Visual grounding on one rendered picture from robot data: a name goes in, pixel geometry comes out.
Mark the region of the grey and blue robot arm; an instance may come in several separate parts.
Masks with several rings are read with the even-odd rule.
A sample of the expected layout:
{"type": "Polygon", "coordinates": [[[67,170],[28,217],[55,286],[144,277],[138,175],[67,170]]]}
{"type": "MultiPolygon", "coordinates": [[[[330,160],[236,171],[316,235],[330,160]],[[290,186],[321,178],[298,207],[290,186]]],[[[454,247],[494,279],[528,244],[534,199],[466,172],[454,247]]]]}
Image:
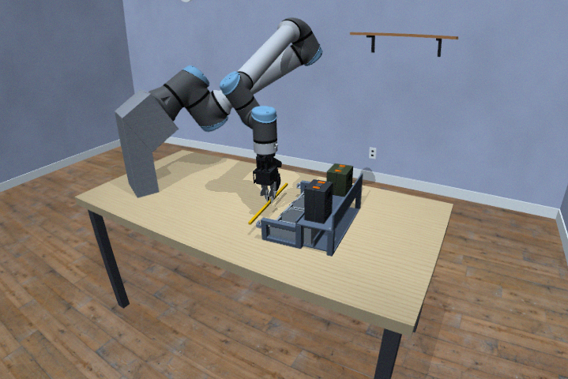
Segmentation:
{"type": "Polygon", "coordinates": [[[220,128],[235,108],[242,123],[253,128],[254,152],[270,155],[277,152],[278,146],[276,110],[260,106],[253,94],[299,66],[312,65],[321,56],[322,49],[310,26],[289,17],[237,72],[229,73],[220,82],[220,91],[210,92],[206,76],[196,67],[187,66],[149,93],[172,121],[185,107],[206,132],[220,128]]]}

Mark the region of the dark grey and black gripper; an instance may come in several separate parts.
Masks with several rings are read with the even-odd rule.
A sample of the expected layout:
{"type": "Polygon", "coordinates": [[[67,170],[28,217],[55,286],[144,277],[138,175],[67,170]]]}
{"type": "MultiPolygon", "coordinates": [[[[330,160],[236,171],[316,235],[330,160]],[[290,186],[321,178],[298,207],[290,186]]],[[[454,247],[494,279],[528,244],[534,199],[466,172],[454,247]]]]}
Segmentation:
{"type": "Polygon", "coordinates": [[[253,177],[255,176],[254,174],[256,174],[255,176],[256,179],[254,180],[254,183],[261,185],[260,195],[265,196],[267,202],[271,197],[271,204],[273,203],[277,190],[280,187],[280,174],[278,172],[279,169],[276,166],[274,166],[273,163],[271,163],[271,158],[274,157],[275,155],[276,153],[264,156],[257,154],[256,156],[257,168],[253,170],[253,177]],[[270,186],[270,190],[268,190],[268,186],[270,186]]]}

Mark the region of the yellow bar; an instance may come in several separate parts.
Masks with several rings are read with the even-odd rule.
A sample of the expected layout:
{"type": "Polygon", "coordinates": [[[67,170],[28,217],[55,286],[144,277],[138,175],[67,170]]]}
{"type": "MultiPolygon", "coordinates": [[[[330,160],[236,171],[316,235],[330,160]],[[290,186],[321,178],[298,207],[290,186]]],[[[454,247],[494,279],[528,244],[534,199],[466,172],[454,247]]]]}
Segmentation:
{"type": "MultiPolygon", "coordinates": [[[[275,198],[285,189],[288,184],[285,183],[276,193],[275,198]]],[[[274,199],[275,199],[274,198],[274,199]]],[[[264,210],[271,204],[271,199],[259,210],[259,212],[248,222],[251,225],[263,212],[264,210]]]]}

